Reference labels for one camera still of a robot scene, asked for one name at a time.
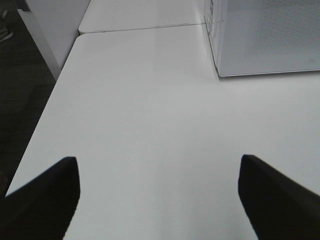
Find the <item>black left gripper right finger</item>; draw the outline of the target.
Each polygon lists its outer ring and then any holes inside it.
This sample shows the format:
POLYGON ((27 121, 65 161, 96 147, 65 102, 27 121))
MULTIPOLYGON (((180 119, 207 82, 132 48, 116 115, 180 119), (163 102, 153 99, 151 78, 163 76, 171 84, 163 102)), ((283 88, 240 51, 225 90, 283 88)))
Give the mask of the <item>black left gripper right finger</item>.
POLYGON ((320 238, 320 196, 255 155, 241 157, 238 195, 258 239, 320 238))

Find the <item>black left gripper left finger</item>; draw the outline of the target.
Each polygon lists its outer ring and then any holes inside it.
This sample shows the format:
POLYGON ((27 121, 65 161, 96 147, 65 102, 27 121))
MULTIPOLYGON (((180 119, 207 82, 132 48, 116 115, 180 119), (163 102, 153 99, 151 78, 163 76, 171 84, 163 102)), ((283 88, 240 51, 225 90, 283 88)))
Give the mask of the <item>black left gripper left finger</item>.
POLYGON ((80 199, 77 159, 68 156, 0 203, 2 240, 62 240, 80 199))

